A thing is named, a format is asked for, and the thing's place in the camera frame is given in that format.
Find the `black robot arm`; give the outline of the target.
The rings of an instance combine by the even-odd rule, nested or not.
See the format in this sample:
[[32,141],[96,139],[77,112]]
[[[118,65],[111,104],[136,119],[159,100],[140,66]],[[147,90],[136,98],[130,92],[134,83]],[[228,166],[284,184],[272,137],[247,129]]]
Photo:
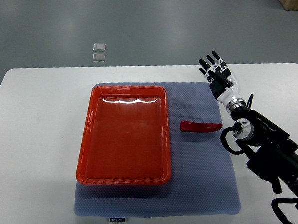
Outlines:
[[212,51],[207,60],[199,60],[200,72],[209,82],[214,98],[223,104],[234,120],[220,135],[222,146],[233,155],[245,154],[247,168],[271,184],[275,194],[281,194],[280,182],[293,192],[294,198],[276,198],[271,207],[282,224],[293,224],[279,209],[280,204],[292,204],[298,211],[298,155],[297,144],[289,134],[272,121],[251,109],[253,95],[245,101],[235,75],[226,62]]

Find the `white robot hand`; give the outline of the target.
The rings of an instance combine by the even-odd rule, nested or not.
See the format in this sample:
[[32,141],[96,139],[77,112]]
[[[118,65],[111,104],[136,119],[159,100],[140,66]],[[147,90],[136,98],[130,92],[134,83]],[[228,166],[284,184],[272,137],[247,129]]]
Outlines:
[[215,51],[212,51],[212,55],[207,55],[206,58],[216,71],[214,72],[212,67],[203,59],[198,60],[201,65],[199,71],[210,83],[209,88],[213,97],[223,104],[227,112],[233,111],[234,108],[246,106],[244,98],[240,95],[240,85],[237,78],[230,69],[227,69],[226,62]]

